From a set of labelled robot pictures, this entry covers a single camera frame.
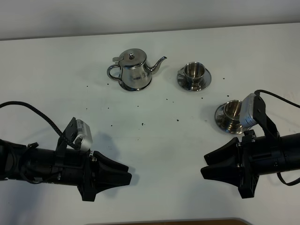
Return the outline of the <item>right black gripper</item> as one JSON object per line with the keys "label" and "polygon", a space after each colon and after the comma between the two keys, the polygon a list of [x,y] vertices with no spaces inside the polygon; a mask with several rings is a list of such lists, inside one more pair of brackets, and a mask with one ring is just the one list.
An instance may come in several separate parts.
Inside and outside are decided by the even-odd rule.
{"label": "right black gripper", "polygon": [[201,174],[206,180],[215,180],[238,187],[241,198],[253,198],[260,175],[278,173],[285,169],[285,156],[279,137],[256,137],[253,130],[245,131],[241,141],[242,177],[236,165],[219,165],[238,154],[239,139],[233,138],[224,146],[204,156],[208,166]]}

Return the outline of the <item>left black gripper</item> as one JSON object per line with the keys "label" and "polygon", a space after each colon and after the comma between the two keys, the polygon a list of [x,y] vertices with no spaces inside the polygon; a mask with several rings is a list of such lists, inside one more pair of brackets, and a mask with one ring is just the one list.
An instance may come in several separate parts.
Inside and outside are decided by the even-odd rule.
{"label": "left black gripper", "polygon": [[50,182],[76,186],[83,201],[94,201],[96,194],[130,184],[129,167],[113,161],[98,151],[67,150],[63,163],[52,166]]}

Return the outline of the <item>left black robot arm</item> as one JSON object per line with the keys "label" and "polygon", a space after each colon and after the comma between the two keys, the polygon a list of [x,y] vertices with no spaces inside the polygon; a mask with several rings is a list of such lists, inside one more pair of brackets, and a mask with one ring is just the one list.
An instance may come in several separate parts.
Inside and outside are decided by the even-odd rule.
{"label": "left black robot arm", "polygon": [[104,190],[129,185],[132,175],[128,170],[98,151],[66,149],[59,157],[57,151],[40,149],[37,143],[0,142],[1,180],[76,186],[83,201],[93,202]]}

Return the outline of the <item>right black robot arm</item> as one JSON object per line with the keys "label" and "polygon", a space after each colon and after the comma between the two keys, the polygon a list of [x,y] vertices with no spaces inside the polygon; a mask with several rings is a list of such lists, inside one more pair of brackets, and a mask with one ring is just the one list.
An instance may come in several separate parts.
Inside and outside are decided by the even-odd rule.
{"label": "right black robot arm", "polygon": [[226,145],[206,154],[207,166],[201,169],[204,179],[234,185],[241,198],[252,198],[261,175],[276,173],[285,183],[281,172],[300,168],[300,135],[286,135],[276,140],[256,137],[246,131],[242,140],[233,138]]}

